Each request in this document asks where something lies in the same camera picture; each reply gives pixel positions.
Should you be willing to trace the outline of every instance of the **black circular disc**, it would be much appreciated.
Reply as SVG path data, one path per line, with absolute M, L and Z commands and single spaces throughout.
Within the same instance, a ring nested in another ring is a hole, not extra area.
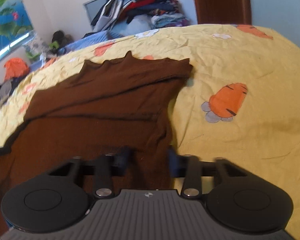
M 9 190 L 1 210 L 13 226 L 33 233 L 58 231 L 80 220 L 88 195 L 63 177 L 40 175 Z
M 208 194 L 207 209 L 212 217 L 235 230 L 265 233 L 288 223 L 292 200 L 280 188 L 247 177 L 220 184 Z

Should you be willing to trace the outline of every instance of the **door panel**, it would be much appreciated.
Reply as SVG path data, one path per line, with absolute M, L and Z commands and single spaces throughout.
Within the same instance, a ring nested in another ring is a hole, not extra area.
M 251 24 L 250 0 L 194 0 L 199 24 Z

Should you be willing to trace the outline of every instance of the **brown shirt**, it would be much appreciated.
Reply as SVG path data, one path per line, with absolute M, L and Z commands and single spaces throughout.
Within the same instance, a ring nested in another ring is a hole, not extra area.
M 135 149 L 126 176 L 114 179 L 116 191 L 170 188 L 167 106 L 191 70 L 189 59 L 142 60 L 128 52 L 102 64 L 86 60 L 80 73 L 38 90 L 28 124 L 0 158 L 0 202 L 9 188 L 73 156 L 94 159 L 107 146 Z M 91 189 L 89 179 L 84 188 Z M 6 230 L 0 212 L 0 235 Z

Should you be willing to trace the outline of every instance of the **bedsheet with cartoon print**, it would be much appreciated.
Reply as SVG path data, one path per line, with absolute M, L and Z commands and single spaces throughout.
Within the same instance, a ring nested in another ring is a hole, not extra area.
M 69 53 L 28 75 L 9 98 L 0 112 L 0 146 L 36 90 L 78 73 L 85 59 L 101 63 L 128 50 L 145 59 L 190 58 L 192 78 L 169 108 L 178 153 L 225 157 L 284 189 L 294 202 L 287 231 L 300 239 L 300 49 L 270 29 L 166 28 Z

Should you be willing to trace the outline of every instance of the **white wall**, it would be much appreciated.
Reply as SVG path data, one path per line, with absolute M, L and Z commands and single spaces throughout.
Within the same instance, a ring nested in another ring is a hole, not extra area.
M 54 28 L 42 0 L 23 0 L 32 26 L 38 35 L 48 44 L 51 43 Z
M 252 24 L 273 28 L 300 47 L 300 0 L 251 0 Z
M 0 61 L 0 84 L 3 83 L 4 76 L 6 74 L 6 69 L 3 66 L 9 59 L 11 59 L 13 57 L 19 57 L 19 58 L 23 59 L 27 63 L 28 66 L 30 65 L 30 61 L 26 57 L 25 48 L 20 47 L 20 48 L 16 49 L 14 52 L 12 52 L 10 55 L 8 55 L 7 57 L 5 57 L 3 60 Z
M 57 30 L 63 30 L 78 40 L 92 31 L 83 6 L 87 1 L 89 0 L 24 0 L 24 4 L 34 29 L 40 36 L 47 37 L 49 33 L 52 35 Z M 179 1 L 186 16 L 192 24 L 196 24 L 194 0 Z

